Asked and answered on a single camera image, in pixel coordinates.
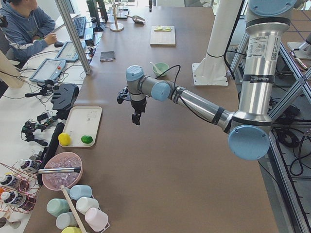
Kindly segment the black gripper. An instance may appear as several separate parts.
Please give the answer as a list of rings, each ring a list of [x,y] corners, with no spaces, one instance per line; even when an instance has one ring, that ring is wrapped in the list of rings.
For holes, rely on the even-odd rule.
[[[131,100],[131,105],[134,108],[134,114],[132,114],[132,123],[140,125],[141,113],[145,113],[146,104],[146,98],[138,101]]]

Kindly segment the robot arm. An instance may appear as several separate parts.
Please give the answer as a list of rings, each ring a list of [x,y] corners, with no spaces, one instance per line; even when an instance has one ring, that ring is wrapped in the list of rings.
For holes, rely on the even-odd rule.
[[[251,0],[248,6],[246,34],[248,48],[239,107],[231,112],[174,81],[152,78],[137,65],[126,70],[127,91],[140,124],[147,98],[171,100],[203,121],[220,127],[228,135],[228,146],[239,158],[258,160],[269,150],[272,120],[268,104],[275,81],[275,69],[282,35],[289,29],[293,0]]]

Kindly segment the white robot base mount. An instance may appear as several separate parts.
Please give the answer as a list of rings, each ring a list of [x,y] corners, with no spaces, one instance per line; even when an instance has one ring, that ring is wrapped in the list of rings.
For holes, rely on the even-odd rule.
[[[225,52],[235,24],[241,0],[221,0],[213,23],[205,58],[192,64],[196,86],[227,86]]]

